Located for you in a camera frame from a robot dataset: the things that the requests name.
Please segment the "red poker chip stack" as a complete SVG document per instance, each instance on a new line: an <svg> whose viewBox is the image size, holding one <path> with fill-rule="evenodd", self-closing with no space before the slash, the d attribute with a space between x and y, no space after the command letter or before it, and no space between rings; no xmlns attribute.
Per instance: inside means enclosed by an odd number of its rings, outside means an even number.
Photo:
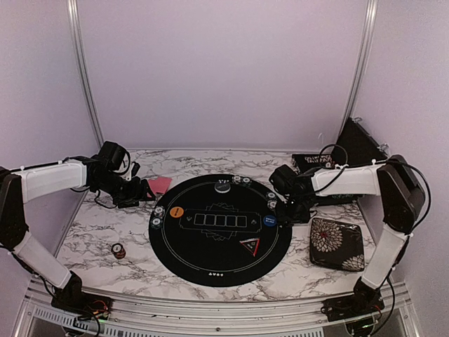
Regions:
<svg viewBox="0 0 449 337"><path fill-rule="evenodd" d="M112 244L111 252L117 260L121 260L126 257L126 250L121 243Z"/></svg>

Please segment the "black dealer button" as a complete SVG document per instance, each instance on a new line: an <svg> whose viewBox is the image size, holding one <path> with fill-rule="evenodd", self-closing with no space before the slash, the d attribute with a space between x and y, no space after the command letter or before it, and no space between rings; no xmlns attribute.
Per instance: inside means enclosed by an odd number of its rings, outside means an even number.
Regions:
<svg viewBox="0 0 449 337"><path fill-rule="evenodd" d="M214 185L214 188L217 193L224 194L228 193L231 190L231 184L227 181L218 181Z"/></svg>

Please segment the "red triangle all-in marker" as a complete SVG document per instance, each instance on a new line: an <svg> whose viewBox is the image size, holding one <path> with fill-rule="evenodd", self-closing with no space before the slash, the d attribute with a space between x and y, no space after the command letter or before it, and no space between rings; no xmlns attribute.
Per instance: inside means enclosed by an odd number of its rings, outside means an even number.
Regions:
<svg viewBox="0 0 449 337"><path fill-rule="evenodd" d="M244 239L239 242L244 248L246 248L253 257L256 257L259 245L260 245L260 238L250 238L250 239Z"/></svg>

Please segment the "orange big blind button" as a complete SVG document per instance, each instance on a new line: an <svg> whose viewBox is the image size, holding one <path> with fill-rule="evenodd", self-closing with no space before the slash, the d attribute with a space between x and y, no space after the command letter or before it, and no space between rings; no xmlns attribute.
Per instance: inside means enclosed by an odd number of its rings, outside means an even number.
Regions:
<svg viewBox="0 0 449 337"><path fill-rule="evenodd" d="M174 206L170 209L169 214L172 218L181 218L185 213L185 210L180 206Z"/></svg>

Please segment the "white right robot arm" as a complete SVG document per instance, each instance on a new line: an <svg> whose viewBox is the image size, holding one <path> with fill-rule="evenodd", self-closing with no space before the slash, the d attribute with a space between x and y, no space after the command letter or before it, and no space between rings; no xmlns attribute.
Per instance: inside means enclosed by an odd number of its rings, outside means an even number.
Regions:
<svg viewBox="0 0 449 337"><path fill-rule="evenodd" d="M360 196L358 205L374 235L376 247L357 281L347 307L363 314L375 302L371 289L380 288L400 260L413 231L431 208L431 189L424 174L399 154L366 165L314 167L297 173L287 165L270 175L269 182L286 198L282 211L289 219L305 213L319 197Z"/></svg>

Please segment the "blue small blind button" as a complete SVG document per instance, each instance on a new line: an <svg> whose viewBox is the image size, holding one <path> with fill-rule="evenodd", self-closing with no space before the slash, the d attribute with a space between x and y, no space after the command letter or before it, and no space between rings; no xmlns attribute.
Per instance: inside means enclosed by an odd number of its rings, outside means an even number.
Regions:
<svg viewBox="0 0 449 337"><path fill-rule="evenodd" d="M263 224L266 227L276 227L278 225L276 216L265 216L263 218Z"/></svg>

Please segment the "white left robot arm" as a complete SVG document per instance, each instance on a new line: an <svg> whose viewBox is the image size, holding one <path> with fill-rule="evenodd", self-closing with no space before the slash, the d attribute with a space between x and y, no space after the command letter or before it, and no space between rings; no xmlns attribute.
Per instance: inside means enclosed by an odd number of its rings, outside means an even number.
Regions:
<svg viewBox="0 0 449 337"><path fill-rule="evenodd" d="M71 311L83 312L88 296L74 286L76 275L32 234L27 207L82 189L109 195L113 207L119 209L154 200L149 182L137 172L138 164L129 151L110 141L91 157L68 156L51 163L2 168L1 245L55 288L63 289L60 299Z"/></svg>

